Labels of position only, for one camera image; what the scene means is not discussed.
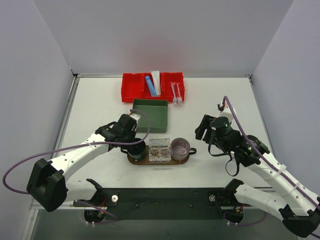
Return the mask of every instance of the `screw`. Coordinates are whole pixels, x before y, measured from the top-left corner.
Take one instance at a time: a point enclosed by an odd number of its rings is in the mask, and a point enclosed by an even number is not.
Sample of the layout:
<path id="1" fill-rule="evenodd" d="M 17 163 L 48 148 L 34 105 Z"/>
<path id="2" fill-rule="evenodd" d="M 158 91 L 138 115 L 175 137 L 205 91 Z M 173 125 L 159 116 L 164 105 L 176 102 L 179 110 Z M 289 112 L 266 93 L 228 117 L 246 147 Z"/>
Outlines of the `screw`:
<path id="1" fill-rule="evenodd" d="M 112 201 L 113 203 L 118 202 L 118 196 L 117 196 L 117 195 L 113 195 L 113 196 L 111 197 L 111 201 Z"/>
<path id="2" fill-rule="evenodd" d="M 209 196 L 209 200 L 210 200 L 210 202 L 214 202 L 214 201 L 216 200 L 216 196 L 213 195 L 213 194 L 211 194 L 211 195 Z"/>

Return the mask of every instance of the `white tube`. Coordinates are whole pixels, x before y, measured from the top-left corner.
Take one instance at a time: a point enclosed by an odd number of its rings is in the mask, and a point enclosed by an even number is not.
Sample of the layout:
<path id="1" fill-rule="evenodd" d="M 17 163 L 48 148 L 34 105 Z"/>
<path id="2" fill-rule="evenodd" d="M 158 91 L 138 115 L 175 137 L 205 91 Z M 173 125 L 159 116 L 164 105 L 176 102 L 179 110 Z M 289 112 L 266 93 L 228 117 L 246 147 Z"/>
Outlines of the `white tube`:
<path id="1" fill-rule="evenodd" d="M 161 96 L 160 71 L 152 71 L 151 75 L 153 79 L 153 86 L 154 86 L 155 92 L 158 96 Z"/>

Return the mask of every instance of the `corner wall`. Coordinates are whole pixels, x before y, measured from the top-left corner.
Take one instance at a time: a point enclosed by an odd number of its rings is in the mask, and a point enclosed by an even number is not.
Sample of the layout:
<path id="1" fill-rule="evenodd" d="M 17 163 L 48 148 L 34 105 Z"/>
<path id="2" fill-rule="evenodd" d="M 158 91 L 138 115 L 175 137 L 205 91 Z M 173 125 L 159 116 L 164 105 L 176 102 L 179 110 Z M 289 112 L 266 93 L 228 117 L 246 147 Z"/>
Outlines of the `corner wall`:
<path id="1" fill-rule="evenodd" d="M 0 176 L 30 155 L 52 150 L 73 75 L 33 0 L 0 3 Z M 26 190 L 35 161 L 8 183 Z M 2 240 L 20 239 L 32 198 L 0 184 Z"/>
<path id="2" fill-rule="evenodd" d="M 275 156 L 320 194 L 319 0 L 293 2 L 254 71 L 252 86 Z"/>

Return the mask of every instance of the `black cup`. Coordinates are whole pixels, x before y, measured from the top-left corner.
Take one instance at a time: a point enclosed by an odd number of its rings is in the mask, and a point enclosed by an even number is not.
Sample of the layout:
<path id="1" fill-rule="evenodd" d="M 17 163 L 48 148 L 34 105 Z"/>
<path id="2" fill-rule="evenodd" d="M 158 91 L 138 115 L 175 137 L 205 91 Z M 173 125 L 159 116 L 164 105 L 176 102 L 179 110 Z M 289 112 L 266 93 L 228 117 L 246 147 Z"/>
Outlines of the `black cup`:
<path id="1" fill-rule="evenodd" d="M 135 138 L 133 142 L 138 142 L 141 138 Z M 141 161 L 147 155 L 146 143 L 144 141 L 128 146 L 127 149 L 122 149 L 121 152 L 124 154 L 129 154 L 136 162 Z"/>

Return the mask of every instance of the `red tray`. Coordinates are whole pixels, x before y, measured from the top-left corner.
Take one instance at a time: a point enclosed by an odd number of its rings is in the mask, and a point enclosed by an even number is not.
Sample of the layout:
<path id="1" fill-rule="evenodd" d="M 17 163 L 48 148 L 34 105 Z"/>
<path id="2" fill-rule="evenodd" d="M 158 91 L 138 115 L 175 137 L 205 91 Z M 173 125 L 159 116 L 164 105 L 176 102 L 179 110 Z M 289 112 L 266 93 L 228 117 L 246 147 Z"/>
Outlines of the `red tray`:
<path id="1" fill-rule="evenodd" d="M 133 103 L 134 99 L 155 99 L 173 102 L 174 94 L 171 83 L 178 83 L 182 101 L 185 100 L 185 84 L 182 72 L 161 72 L 160 87 L 161 96 L 151 96 L 145 77 L 153 79 L 150 72 L 144 73 L 124 73 L 122 76 L 121 98 L 123 103 Z"/>

